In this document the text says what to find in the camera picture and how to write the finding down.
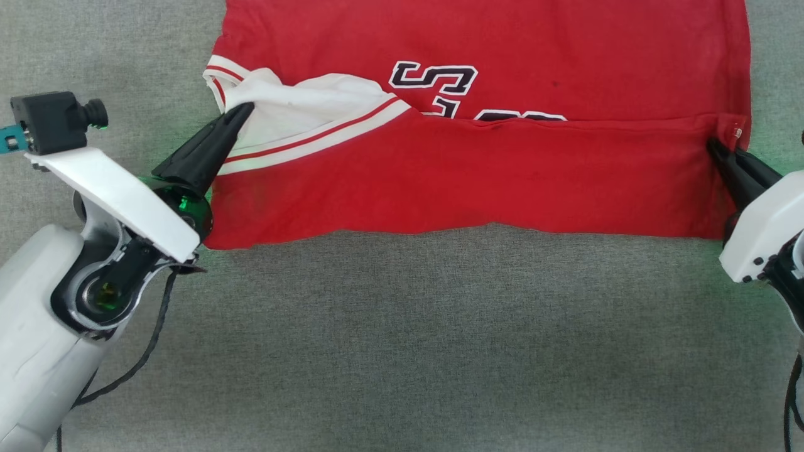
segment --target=red fabric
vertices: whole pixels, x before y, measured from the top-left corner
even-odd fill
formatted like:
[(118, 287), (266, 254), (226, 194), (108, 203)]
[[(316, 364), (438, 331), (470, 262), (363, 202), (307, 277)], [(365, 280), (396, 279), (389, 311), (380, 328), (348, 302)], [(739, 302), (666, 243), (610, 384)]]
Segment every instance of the red fabric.
[[(750, 111), (744, 0), (228, 0), (216, 55), (293, 85), (327, 73), (381, 83), (422, 112), (484, 109), (641, 121)], [(399, 61), (469, 65), (464, 95), (393, 88)], [(741, 146), (748, 145), (746, 122)]]
[(409, 110), (316, 154), (219, 176), (205, 244), (246, 248), (339, 229), (418, 233), (489, 222), (719, 238), (732, 207), (702, 143), (715, 135), (733, 146), (742, 121), (481, 122)]

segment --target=red jersey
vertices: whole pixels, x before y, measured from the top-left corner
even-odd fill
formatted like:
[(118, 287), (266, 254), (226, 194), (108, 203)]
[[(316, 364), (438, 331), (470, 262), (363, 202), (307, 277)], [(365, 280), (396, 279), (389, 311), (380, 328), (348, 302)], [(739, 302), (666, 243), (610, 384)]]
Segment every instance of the red jersey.
[(460, 119), (750, 114), (744, 0), (228, 0), (213, 54)]
[(740, 115), (450, 120), (355, 76), (288, 86), (267, 68), (216, 62), (232, 68), (205, 72), (222, 109), (256, 108), (213, 187), (210, 248), (490, 222), (717, 238), (732, 209), (704, 144), (733, 148)]

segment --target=gray fabric surface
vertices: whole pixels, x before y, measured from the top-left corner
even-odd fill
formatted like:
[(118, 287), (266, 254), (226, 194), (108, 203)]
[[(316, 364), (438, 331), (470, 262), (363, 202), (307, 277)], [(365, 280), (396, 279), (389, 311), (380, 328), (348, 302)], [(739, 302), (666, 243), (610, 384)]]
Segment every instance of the gray fabric surface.
[[(752, 151), (804, 168), (804, 12), (750, 0)], [(143, 173), (215, 115), (200, 79), (223, 0), (5, 0), (0, 99), (102, 98), (91, 135)], [(0, 124), (11, 120), (0, 109)], [(0, 162), (0, 259), (78, 226), (69, 190)], [(501, 226), (337, 233), (203, 254), (137, 377), (65, 421), (67, 452), (781, 450), (796, 333), (703, 240)], [(99, 383), (133, 364), (152, 286)], [(797, 444), (804, 447), (801, 436)]]

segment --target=gray background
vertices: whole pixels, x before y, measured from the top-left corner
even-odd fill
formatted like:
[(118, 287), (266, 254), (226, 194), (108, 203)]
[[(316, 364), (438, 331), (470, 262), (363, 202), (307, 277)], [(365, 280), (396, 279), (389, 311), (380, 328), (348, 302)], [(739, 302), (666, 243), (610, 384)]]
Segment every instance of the gray background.
[[(752, 151), (801, 169), (804, 10), (749, 13)], [(216, 113), (200, 73), (223, 14), (222, 0), (3, 0), (0, 99), (103, 99), (112, 126), (92, 143), (144, 173)], [(66, 186), (21, 155), (2, 159), (0, 190), (2, 260), (47, 223), (79, 225)], [(780, 450), (796, 334), (719, 250), (489, 226), (205, 252), (210, 273), (179, 280), (149, 364), (71, 413), (65, 448)], [(141, 354), (157, 286), (101, 383)]]

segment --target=teal connector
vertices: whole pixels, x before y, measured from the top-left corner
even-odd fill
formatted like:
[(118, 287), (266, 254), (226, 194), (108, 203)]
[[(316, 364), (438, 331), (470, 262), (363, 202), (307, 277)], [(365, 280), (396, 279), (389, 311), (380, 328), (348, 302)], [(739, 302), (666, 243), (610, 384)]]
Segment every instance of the teal connector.
[(17, 150), (28, 150), (25, 131), (19, 125), (0, 129), (0, 154), (8, 154)]

